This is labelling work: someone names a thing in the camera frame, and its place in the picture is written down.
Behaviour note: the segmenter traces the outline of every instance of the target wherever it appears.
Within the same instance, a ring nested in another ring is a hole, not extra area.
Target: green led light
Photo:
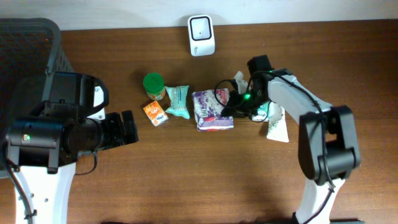
[[[24,134],[24,135],[22,136],[22,140],[23,140],[23,141],[30,141],[30,135]]]
[[[250,97],[251,97],[250,93],[246,93],[246,94],[244,95],[244,99],[245,99],[245,100],[250,99]]]

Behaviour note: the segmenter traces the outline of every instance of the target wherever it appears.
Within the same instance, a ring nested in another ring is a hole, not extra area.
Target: white wall
[[[398,0],[0,0],[0,17],[46,17],[62,30],[398,18]]]

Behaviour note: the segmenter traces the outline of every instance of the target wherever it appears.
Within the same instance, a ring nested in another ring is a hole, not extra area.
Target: green bottle cap
[[[163,90],[164,82],[158,73],[150,73],[144,78],[144,87],[148,93],[156,94]]]

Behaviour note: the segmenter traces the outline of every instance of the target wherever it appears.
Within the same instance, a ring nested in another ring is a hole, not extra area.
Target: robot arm
[[[104,96],[95,106],[98,87]],[[108,102],[108,90],[97,78],[79,73],[47,77],[43,102],[18,118],[6,137],[2,157],[16,186],[16,223],[66,224],[79,156],[138,141],[131,111],[122,112],[123,121],[119,113],[93,118]]]
[[[251,59],[248,69],[251,77],[245,93],[238,93],[235,80],[221,81],[229,81],[235,89],[221,115],[255,116],[258,107],[270,100],[284,107],[299,124],[298,161],[307,178],[293,223],[329,223],[337,191],[361,162],[351,110],[317,98],[288,69],[274,70],[266,55]],[[326,131],[336,134],[336,139],[326,142]]]
[[[325,114],[329,114],[329,111],[335,110],[331,104],[326,103],[322,101],[321,99],[317,98],[315,95],[310,93],[306,88],[304,88],[298,81],[297,78],[293,75],[283,75],[283,78],[288,80],[291,83],[294,83],[295,85],[301,87],[305,91],[307,91],[319,104],[320,108]],[[285,110],[293,117],[293,119],[300,124],[300,117],[302,115],[308,114],[308,113],[318,113],[318,109],[312,104],[312,102],[308,99],[306,95],[304,95],[300,90],[292,87],[285,81],[281,80],[280,78],[274,78],[273,80],[269,81],[268,84],[268,95],[269,98],[275,102],[280,104],[282,107],[285,108]],[[352,126],[350,128],[353,128],[352,131],[355,133],[355,127]],[[306,138],[303,133],[300,133],[301,138]],[[315,177],[314,175],[310,175],[310,168],[307,168],[307,160],[305,159],[306,156],[303,156],[304,161],[300,161],[300,165],[302,164],[302,169],[304,166],[303,170],[306,172],[310,178]],[[345,158],[344,156],[339,156],[339,160]],[[334,173],[343,173],[346,170],[349,172],[351,169],[353,169],[355,166],[355,158],[354,154],[351,152],[348,152],[348,157],[346,160],[337,162],[340,165],[343,166],[338,169],[334,169]],[[340,187],[344,184],[345,178],[340,178],[336,177],[333,179],[333,184],[335,185],[335,188],[331,192],[332,186],[328,182],[324,182],[323,184],[317,184],[315,180],[306,178],[305,180],[305,189],[304,189],[304,194],[303,198],[301,201],[301,204],[298,208],[298,210],[295,212],[294,217],[293,217],[293,222],[294,223],[329,223],[329,215],[331,208],[333,206],[333,203],[335,201],[337,192],[339,191]]]

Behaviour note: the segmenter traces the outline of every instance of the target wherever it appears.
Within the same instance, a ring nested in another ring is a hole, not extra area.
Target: white device
[[[192,56],[204,56],[214,53],[216,44],[213,22],[210,16],[191,16],[188,19],[188,33]]]
[[[102,104],[104,101],[104,91],[100,86],[96,86],[94,90],[94,106]],[[99,112],[88,116],[87,118],[104,120],[105,119],[105,108],[102,108]]]

